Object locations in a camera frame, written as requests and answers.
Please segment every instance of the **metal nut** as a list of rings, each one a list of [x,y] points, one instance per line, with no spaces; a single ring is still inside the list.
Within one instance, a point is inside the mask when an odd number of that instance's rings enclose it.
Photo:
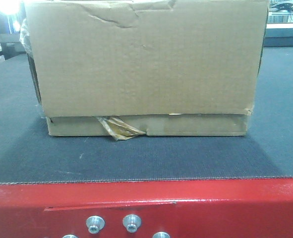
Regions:
[[[157,232],[153,235],[153,238],[171,238],[166,232]]]
[[[141,223],[141,218],[133,214],[127,215],[123,218],[123,225],[130,233],[136,232],[137,229],[141,226]]]
[[[78,238],[78,237],[74,235],[65,235],[62,238]]]
[[[105,220],[99,216],[92,216],[87,219],[86,225],[89,233],[97,234],[105,226]]]

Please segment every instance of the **red table edge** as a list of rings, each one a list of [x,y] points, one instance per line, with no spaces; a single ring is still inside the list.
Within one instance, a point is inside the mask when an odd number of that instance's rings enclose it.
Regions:
[[[193,202],[293,202],[293,178],[0,185],[0,207],[110,207]]]

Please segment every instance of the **bright light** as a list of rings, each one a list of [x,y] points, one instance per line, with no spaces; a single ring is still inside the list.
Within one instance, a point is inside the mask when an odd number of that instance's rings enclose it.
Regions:
[[[21,25],[19,24],[18,21],[13,22],[13,28],[14,28],[14,31],[19,32],[19,30],[21,29]]]
[[[0,0],[0,11],[6,15],[14,15],[19,11],[21,0]]]

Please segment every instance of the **gray carpeted table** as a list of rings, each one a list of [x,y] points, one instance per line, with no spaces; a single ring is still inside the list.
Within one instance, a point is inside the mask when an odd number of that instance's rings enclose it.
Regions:
[[[293,48],[265,48],[247,137],[50,137],[26,55],[0,63],[0,183],[293,177]]]

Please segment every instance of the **box bottom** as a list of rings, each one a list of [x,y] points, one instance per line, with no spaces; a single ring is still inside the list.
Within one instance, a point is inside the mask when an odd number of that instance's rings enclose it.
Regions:
[[[243,136],[246,115],[145,115],[118,117],[149,136]],[[47,118],[52,136],[104,136],[109,133],[95,117]]]

